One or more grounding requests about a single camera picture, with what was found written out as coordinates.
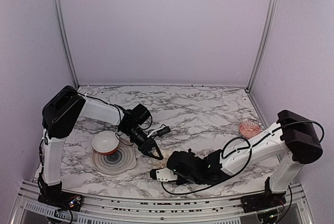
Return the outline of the beige and black umbrella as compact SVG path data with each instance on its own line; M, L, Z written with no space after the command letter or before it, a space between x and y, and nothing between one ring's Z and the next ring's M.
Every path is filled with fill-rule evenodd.
M161 154L163 156L162 160L151 159L151 171L156 169L164 169L166 168L166 163L172 154L172 151L168 150L161 150Z

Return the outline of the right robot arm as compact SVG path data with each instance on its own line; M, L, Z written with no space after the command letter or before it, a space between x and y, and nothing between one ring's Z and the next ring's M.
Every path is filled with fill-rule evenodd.
M289 184L303 166L317 161L323 154L323 138L317 136L315 125L315 121L283 110L275 123L246 140L246 145L236 145L230 152L224 147L204 158L191 150L175 151L167 160L166 168L154 174L163 182L215 186L239 175L249 165L283 154L276 171L266 179L264 192L241 198L245 213L276 207L286 203L284 196Z

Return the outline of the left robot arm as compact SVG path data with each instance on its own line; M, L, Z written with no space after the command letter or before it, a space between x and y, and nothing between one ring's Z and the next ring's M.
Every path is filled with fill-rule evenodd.
M63 190L61 166L67 139L78 131L79 122L101 122L115 130L114 137L125 135L144 156L162 160L155 139L142 125L152 120L142 104L125 109L100 98L80 93L72 86L61 89L42 109L42 138L38 147L41 170L38 174L38 202L63 210L80 211L83 196Z

